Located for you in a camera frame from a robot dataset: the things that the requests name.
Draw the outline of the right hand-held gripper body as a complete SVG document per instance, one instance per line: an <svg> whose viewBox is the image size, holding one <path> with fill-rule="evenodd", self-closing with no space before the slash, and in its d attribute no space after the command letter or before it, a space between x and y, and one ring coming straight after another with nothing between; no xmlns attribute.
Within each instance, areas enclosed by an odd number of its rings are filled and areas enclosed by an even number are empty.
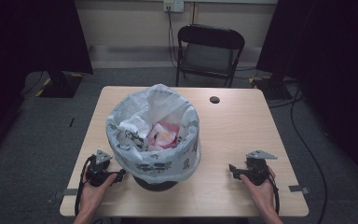
<svg viewBox="0 0 358 224"><path fill-rule="evenodd" d="M267 160L277 160L278 157L263 150L255 150L246 154L246 167L249 171L248 178L257 186L260 186L269 178Z"/></svg>

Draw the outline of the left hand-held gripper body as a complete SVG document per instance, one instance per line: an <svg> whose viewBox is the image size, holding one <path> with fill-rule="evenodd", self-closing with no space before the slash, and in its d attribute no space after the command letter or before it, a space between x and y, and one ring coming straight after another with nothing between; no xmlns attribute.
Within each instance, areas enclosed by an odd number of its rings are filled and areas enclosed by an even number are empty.
<svg viewBox="0 0 358 224"><path fill-rule="evenodd" d="M107 172L107 168L112 160L112 156L98 149L92 154L86 162L86 180L93 186L99 187L105 182L111 172Z"/></svg>

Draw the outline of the person's left hand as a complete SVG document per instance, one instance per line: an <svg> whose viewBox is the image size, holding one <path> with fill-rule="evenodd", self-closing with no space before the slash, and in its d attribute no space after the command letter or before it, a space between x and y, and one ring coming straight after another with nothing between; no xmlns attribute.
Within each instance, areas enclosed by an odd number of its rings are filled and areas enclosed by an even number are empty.
<svg viewBox="0 0 358 224"><path fill-rule="evenodd" d="M93 187L89 181L84 180L84 187L81 193L78 215L93 216L101 205L104 194L107 192L116 178L116 174L111 174L99 187Z"/></svg>

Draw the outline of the person's right hand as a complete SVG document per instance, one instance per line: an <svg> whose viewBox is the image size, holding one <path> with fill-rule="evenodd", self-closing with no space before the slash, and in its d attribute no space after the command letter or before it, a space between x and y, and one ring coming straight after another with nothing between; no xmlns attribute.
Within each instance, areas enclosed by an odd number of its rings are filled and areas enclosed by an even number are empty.
<svg viewBox="0 0 358 224"><path fill-rule="evenodd" d="M240 175L242 183L249 190L252 200L255 203L261 216L265 219L273 219L277 216L274 207L273 185L267 179L263 184L257 186L250 181L246 175Z"/></svg>

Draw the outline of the black trash bin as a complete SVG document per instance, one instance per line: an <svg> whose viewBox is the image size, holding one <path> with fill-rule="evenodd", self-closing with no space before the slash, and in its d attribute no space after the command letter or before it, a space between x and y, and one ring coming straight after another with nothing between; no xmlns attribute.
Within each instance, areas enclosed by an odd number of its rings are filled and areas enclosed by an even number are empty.
<svg viewBox="0 0 358 224"><path fill-rule="evenodd" d="M165 190L171 189L175 185L177 185L177 182L174 182L174 181L165 181L165 182L157 183L157 184L149 184L146 181L144 181L143 179L136 177L136 176L134 177L134 180L143 189L155 191L155 192L165 191Z"/></svg>

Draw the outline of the white crumpled paper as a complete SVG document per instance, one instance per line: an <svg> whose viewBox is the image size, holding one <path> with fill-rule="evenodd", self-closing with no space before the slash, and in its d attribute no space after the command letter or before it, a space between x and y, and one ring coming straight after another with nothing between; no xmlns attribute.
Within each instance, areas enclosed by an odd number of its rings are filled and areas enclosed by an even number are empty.
<svg viewBox="0 0 358 224"><path fill-rule="evenodd" d="M121 145L130 145L139 151L148 150L146 137L150 133L151 126L141 117L135 116L121 121L118 130L117 139Z"/></svg>

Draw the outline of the bin with white liner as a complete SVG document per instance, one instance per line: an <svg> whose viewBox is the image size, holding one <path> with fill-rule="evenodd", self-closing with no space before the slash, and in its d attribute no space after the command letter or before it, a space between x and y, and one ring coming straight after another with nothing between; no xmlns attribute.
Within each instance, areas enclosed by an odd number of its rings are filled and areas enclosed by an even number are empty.
<svg viewBox="0 0 358 224"><path fill-rule="evenodd" d="M160 151L139 151L133 146L121 145L117 139L118 125L135 116L144 119L151 130L160 121L176 123L180 127L177 145ZM149 184L181 182L192 176L200 163L199 132L200 119L195 107L163 84L129 94L106 121L106 135L116 161Z"/></svg>

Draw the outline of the pink crumpled wrapper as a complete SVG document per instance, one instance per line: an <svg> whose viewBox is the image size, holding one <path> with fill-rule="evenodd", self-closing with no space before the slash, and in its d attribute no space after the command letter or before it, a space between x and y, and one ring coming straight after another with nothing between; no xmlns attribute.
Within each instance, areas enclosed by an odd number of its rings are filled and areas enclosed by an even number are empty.
<svg viewBox="0 0 358 224"><path fill-rule="evenodd" d="M180 127L176 123L160 121L152 126L147 136L148 150L160 151L177 145L177 134Z"/></svg>

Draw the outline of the black stand base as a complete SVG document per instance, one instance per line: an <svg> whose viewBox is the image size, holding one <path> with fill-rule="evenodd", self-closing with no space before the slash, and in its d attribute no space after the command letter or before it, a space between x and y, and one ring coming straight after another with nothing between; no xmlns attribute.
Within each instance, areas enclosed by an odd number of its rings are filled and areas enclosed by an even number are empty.
<svg viewBox="0 0 358 224"><path fill-rule="evenodd" d="M80 74L48 71L48 79L36 93L36 97L73 98L83 79Z"/></svg>
<svg viewBox="0 0 358 224"><path fill-rule="evenodd" d="M252 77L250 84L261 90L267 100L291 100L292 95L282 80L275 81L271 77Z"/></svg>

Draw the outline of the black folding chair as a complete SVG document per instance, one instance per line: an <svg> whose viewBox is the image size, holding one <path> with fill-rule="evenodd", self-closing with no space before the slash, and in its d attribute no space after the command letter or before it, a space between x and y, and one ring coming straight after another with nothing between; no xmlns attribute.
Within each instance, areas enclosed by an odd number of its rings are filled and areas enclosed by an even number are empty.
<svg viewBox="0 0 358 224"><path fill-rule="evenodd" d="M235 30L202 24L189 24L177 34L178 58L175 85L179 76L193 74L225 80L230 88L239 58L245 46L244 37Z"/></svg>

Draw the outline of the black curtain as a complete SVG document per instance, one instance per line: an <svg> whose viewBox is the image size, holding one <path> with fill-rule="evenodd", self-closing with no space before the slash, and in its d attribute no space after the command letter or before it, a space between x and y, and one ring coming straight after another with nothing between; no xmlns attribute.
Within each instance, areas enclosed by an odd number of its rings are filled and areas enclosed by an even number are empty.
<svg viewBox="0 0 358 224"><path fill-rule="evenodd" d="M0 138L36 71L92 72L75 0L0 0Z"/></svg>
<svg viewBox="0 0 358 224"><path fill-rule="evenodd" d="M298 79L358 166L358 0L278 0L257 68Z"/></svg>

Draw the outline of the white wall socket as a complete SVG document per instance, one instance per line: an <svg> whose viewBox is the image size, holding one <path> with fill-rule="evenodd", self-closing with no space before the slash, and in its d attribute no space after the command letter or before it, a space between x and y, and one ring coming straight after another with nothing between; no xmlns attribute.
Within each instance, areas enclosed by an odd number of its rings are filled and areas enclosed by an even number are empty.
<svg viewBox="0 0 358 224"><path fill-rule="evenodd" d="M182 13L185 9L184 0L164 0L163 11L164 12L177 12Z"/></svg>

